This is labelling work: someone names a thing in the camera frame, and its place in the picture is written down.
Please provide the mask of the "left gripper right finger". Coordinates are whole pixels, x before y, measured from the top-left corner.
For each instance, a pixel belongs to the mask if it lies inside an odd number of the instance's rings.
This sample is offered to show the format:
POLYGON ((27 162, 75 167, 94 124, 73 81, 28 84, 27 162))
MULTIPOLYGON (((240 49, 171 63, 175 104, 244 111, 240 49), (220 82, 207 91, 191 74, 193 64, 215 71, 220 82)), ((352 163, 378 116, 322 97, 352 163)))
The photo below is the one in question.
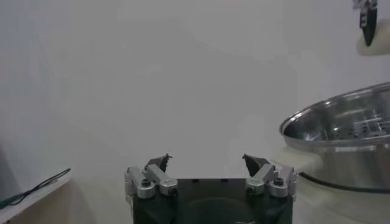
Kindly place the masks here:
POLYGON ((272 197, 296 198, 297 170, 290 166, 278 169, 267 159, 243 155, 249 178, 245 179, 246 194, 250 196, 268 193, 272 197))

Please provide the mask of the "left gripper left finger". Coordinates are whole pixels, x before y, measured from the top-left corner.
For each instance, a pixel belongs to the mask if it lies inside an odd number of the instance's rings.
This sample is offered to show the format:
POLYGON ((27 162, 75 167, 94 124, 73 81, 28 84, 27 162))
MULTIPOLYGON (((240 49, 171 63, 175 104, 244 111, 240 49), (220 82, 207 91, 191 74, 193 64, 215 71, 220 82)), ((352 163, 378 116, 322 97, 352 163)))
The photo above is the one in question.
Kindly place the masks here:
POLYGON ((140 199, 154 198, 157 194, 168 198, 177 197, 179 182, 166 174, 171 158, 172 156, 165 154, 150 159, 142 169, 137 166, 128 167, 124 172, 126 196, 140 199))

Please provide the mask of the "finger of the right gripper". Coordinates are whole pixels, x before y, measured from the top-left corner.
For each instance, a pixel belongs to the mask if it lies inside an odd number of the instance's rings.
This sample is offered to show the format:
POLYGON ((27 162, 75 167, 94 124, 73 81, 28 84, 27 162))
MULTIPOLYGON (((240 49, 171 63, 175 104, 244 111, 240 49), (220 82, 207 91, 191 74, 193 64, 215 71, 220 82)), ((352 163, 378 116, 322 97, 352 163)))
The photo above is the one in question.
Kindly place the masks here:
POLYGON ((377 0, 353 0, 353 9, 360 11, 359 27, 363 33, 365 45, 369 47, 375 36, 378 15, 377 0))

